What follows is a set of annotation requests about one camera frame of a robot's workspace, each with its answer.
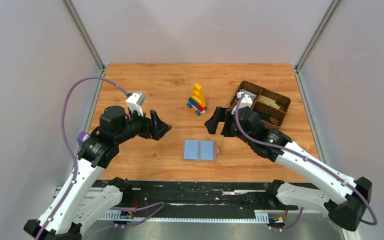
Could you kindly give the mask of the pink card holder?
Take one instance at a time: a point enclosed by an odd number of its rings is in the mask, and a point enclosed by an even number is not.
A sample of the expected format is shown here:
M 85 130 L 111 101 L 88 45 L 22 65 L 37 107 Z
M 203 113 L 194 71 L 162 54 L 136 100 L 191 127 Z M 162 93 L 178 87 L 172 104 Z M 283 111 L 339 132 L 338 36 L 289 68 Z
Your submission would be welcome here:
M 185 139 L 181 159 L 184 161 L 215 162 L 221 148 L 213 140 Z

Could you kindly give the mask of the beige card with stripe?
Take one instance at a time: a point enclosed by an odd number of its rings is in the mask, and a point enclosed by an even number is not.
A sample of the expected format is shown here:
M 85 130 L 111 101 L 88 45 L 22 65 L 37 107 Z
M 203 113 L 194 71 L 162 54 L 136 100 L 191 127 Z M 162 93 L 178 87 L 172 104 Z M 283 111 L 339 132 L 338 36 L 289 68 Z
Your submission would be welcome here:
M 264 104 L 266 104 L 267 106 L 273 108 L 273 109 L 276 109 L 276 110 L 280 110 L 281 107 L 272 99 L 266 99 L 264 100 Z

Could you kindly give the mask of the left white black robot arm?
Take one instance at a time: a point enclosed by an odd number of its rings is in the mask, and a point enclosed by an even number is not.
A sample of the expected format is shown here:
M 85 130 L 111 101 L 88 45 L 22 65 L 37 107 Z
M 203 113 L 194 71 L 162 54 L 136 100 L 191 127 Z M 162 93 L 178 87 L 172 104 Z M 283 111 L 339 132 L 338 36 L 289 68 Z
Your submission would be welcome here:
M 155 110 L 149 113 L 147 117 L 119 105 L 107 107 L 99 125 L 80 138 L 75 165 L 57 197 L 38 219 L 28 220 L 23 230 L 36 240 L 80 240 L 102 214 L 127 203 L 132 198 L 132 184 L 116 177 L 99 196 L 81 206 L 97 178 L 120 152 L 120 144 L 136 136 L 159 141 L 172 129 Z

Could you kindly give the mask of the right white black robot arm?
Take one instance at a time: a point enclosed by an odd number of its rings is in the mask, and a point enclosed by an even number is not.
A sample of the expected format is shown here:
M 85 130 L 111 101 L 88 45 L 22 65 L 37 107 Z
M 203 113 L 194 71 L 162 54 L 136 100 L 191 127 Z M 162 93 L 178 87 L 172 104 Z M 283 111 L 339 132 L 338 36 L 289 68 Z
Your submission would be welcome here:
M 250 107 L 234 110 L 218 106 L 204 126 L 214 135 L 219 123 L 224 124 L 222 136 L 239 138 L 258 156 L 293 170 L 315 186 L 274 180 L 267 191 L 273 204 L 317 211 L 351 232 L 361 223 L 377 225 L 370 206 L 373 184 L 367 178 L 353 178 L 316 159 L 283 132 L 266 127 Z

